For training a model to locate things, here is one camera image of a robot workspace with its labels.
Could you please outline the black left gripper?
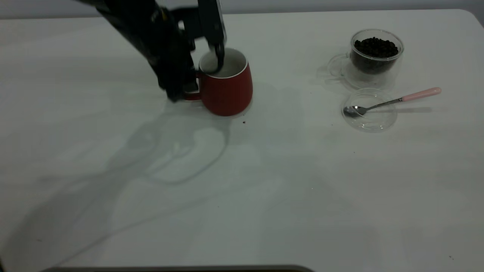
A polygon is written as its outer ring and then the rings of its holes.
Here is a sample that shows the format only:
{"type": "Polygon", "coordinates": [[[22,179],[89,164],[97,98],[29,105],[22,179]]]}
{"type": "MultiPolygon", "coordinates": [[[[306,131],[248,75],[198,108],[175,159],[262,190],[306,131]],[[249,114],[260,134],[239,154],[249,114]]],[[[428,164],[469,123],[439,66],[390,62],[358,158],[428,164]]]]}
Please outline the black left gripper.
{"type": "MultiPolygon", "coordinates": [[[[95,8],[151,65],[171,102],[198,91],[189,42],[173,14],[155,0],[80,0],[95,8]]],[[[219,73],[224,65],[226,33],[219,0],[198,1],[203,37],[216,54],[219,73]]]]}

